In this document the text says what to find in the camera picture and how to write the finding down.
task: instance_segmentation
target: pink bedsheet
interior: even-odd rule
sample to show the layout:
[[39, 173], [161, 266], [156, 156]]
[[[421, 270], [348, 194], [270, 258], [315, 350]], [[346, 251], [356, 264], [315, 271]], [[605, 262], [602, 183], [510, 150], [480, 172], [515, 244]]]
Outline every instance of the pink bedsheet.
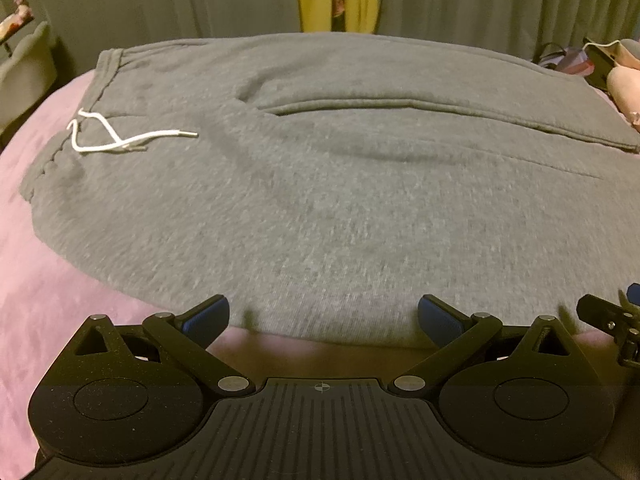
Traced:
[[[137, 324], [162, 310], [107, 288], [54, 254], [35, 237], [29, 205], [18, 194], [27, 166], [47, 140], [66, 127], [91, 78], [92, 73], [84, 74], [49, 97], [0, 155], [2, 480], [20, 479], [32, 469], [38, 446], [27, 419], [31, 393], [87, 316], [102, 313], [115, 324]], [[611, 339], [592, 332], [578, 336], [578, 342], [603, 380], [612, 386], [616, 401], [620, 400], [626, 372], [614, 364]], [[210, 351], [258, 384], [267, 376], [377, 376], [389, 381], [428, 355], [412, 349], [328, 345], [239, 328], [227, 329]], [[640, 411], [630, 410], [632, 414]], [[628, 432], [638, 433], [637, 422], [627, 417], [619, 426], [622, 430], [617, 430], [616, 442], [628, 446]], [[640, 465], [627, 451], [611, 446], [606, 452], [607, 463], [624, 472], [625, 478], [640, 478]]]

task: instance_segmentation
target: metal pivot screw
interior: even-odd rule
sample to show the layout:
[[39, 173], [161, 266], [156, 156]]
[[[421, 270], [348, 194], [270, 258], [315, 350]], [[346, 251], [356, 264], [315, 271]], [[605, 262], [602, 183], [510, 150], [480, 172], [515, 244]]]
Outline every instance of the metal pivot screw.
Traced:
[[394, 381], [394, 384], [396, 388], [406, 392], [415, 392], [426, 386], [424, 379], [415, 375], [402, 375]]
[[[637, 338], [638, 335], [640, 335], [640, 331], [635, 328], [630, 328], [628, 330], [628, 334], [633, 338]], [[637, 354], [638, 343], [632, 341], [631, 339], [627, 339], [620, 349], [620, 357], [625, 361], [634, 360]]]
[[218, 387], [226, 392], [240, 392], [249, 386], [249, 381], [244, 377], [229, 375], [218, 381]]

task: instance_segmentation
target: bed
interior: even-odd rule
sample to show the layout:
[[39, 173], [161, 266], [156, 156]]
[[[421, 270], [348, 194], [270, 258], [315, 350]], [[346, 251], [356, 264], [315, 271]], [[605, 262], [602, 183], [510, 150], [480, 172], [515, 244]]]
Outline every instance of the bed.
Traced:
[[[135, 57], [140, 51], [131, 53]], [[53, 359], [86, 317], [102, 313], [110, 316], [115, 324], [137, 324], [149, 314], [166, 310], [167, 303], [171, 303], [169, 300], [156, 304], [137, 300], [77, 270], [35, 236], [30, 205], [18, 192], [36, 156], [46, 151], [52, 138], [66, 129], [95, 81], [95, 72], [88, 72], [55, 92], [28, 119], [0, 156], [0, 326], [4, 327], [0, 339], [3, 356], [0, 387], [2, 397], [8, 400], [0, 411], [2, 480], [21, 478], [33, 466], [37, 444], [26, 417], [28, 400]], [[605, 115], [612, 127], [628, 127], [613, 110]], [[588, 150], [606, 153], [607, 160], [640, 163], [635, 160], [636, 155], [611, 147], [589, 143]], [[598, 294], [601, 290], [583, 292]], [[610, 299], [611, 291], [606, 292]], [[193, 305], [183, 305], [184, 309], [190, 306]], [[250, 322], [245, 323], [248, 328], [239, 328], [243, 323], [237, 319], [234, 324], [236, 326], [229, 327], [209, 351], [257, 383], [268, 376], [377, 376], [388, 381], [398, 370], [411, 367], [433, 352], [433, 346], [428, 344], [402, 345], [392, 338], [386, 344], [373, 337], [368, 342], [361, 338], [358, 344], [347, 345], [338, 344], [335, 338], [322, 341], [317, 333], [291, 337], [268, 333], [269, 330], [261, 330], [260, 326], [252, 328]], [[638, 436], [633, 432], [640, 411], [634, 407], [638, 405], [637, 393], [626, 388], [630, 375], [614, 364], [616, 348], [608, 336], [582, 329], [575, 338], [604, 383], [610, 386], [622, 414], [601, 457], [624, 478], [638, 478], [640, 466], [634, 462], [637, 459], [630, 449], [638, 445]]]

